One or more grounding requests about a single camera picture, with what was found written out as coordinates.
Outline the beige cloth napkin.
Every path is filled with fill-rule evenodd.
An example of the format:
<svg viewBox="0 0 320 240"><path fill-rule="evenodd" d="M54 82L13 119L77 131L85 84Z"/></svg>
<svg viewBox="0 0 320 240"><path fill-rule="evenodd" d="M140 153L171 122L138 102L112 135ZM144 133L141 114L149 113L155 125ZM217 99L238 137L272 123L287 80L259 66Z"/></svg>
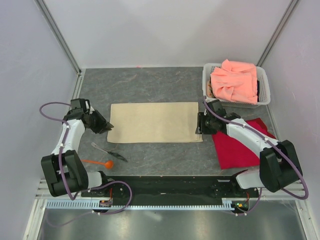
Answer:
<svg viewBox="0 0 320 240"><path fill-rule="evenodd" d="M107 141L133 143L198 143L197 102L117 103L110 108L114 128Z"/></svg>

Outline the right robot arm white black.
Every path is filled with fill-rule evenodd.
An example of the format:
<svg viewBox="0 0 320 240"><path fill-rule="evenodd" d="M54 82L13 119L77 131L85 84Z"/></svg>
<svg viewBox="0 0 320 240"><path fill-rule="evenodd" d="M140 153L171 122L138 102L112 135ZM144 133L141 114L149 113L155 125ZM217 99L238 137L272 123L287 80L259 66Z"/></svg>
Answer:
<svg viewBox="0 0 320 240"><path fill-rule="evenodd" d="M275 193L303 180L301 165L292 142L279 141L249 125L236 113L227 113L219 100L203 101L204 112L197 115L196 134L225 134L247 147L259 158L257 170L237 174L229 184L235 197L242 196L248 188L266 188Z"/></svg>

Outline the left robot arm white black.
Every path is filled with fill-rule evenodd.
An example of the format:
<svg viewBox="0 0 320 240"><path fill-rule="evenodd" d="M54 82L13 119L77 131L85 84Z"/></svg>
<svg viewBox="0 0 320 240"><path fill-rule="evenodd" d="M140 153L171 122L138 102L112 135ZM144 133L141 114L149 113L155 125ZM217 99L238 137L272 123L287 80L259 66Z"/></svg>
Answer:
<svg viewBox="0 0 320 240"><path fill-rule="evenodd" d="M54 104L70 107L62 119L48 116L43 112L44 107ZM50 155L41 159L49 192L53 197L68 195L73 201L78 193L89 187L87 171L78 155L83 134L86 130L103 134L112 130L114 126L85 98L72 99L70 103L48 102L39 108L39 112L49 120L62 123L62 132L56 147Z"/></svg>

